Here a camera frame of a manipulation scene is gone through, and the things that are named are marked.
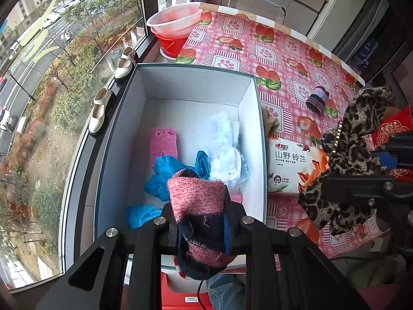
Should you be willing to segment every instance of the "table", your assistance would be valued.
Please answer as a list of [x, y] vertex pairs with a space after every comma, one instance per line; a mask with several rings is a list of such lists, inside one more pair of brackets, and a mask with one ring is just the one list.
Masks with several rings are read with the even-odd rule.
[[[253, 74], [261, 105], [280, 119], [276, 136], [311, 145], [314, 139], [298, 126], [298, 117], [314, 120], [321, 134], [336, 128], [364, 80], [346, 63], [306, 36], [267, 18], [237, 9], [201, 4], [201, 20], [193, 28], [176, 63], [215, 66]], [[317, 86], [330, 94], [328, 114], [309, 111], [305, 100]], [[371, 139], [368, 147], [372, 149]], [[267, 226], [286, 231], [307, 217], [297, 196], [269, 195]], [[381, 234], [375, 217], [352, 231], [331, 236], [320, 230], [319, 248], [336, 256]]]

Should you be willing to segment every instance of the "white label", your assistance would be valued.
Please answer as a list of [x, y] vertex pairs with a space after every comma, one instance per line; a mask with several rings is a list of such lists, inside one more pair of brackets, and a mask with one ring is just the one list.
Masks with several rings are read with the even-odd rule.
[[198, 297], [197, 296], [185, 296], [185, 303], [197, 303]]

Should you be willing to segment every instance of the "leopard print cloth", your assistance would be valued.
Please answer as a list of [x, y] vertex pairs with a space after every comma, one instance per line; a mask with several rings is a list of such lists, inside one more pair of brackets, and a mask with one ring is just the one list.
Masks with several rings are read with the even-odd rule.
[[323, 196], [321, 183], [330, 174], [373, 175], [386, 174], [378, 157], [371, 157], [362, 136], [378, 129], [379, 123], [392, 96], [385, 88], [363, 88], [350, 102], [344, 113], [338, 145], [333, 151], [337, 129], [323, 134], [321, 144], [329, 156], [329, 169], [323, 172], [300, 195], [298, 203], [319, 228], [329, 221], [330, 233], [337, 235], [364, 223], [371, 217], [371, 208], [332, 203]]

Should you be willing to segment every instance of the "open box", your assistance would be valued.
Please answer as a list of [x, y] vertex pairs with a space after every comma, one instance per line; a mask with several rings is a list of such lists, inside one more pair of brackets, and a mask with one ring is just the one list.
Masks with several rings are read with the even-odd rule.
[[[205, 66], [139, 64], [115, 113], [102, 162], [96, 196], [94, 235], [110, 227], [127, 227], [130, 205], [165, 202], [147, 194], [143, 185], [154, 173], [149, 160], [149, 130], [172, 127], [177, 135], [178, 159], [193, 166], [205, 145], [205, 121], [225, 112], [240, 122], [240, 151], [250, 178], [230, 192], [242, 194], [248, 215], [265, 223], [267, 207], [266, 158], [261, 108], [252, 75]], [[245, 264], [236, 258], [228, 267]], [[162, 256], [162, 267], [173, 267]]]

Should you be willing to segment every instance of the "street lamp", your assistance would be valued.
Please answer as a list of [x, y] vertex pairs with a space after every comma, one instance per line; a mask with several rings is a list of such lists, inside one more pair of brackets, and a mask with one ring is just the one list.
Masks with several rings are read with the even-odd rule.
[[10, 74], [10, 77], [16, 82], [16, 84], [18, 84], [18, 85], [20, 86], [20, 88], [21, 88], [24, 92], [26, 92], [26, 94], [30, 97], [30, 99], [32, 99], [33, 101], [36, 101], [36, 99], [33, 98], [32, 95], [31, 95], [29, 92], [27, 92], [27, 91], [23, 88], [22, 85], [20, 85], [20, 83], [16, 80], [16, 78], [13, 77], [13, 74], [10, 72], [10, 70], [8, 71], [8, 73]]

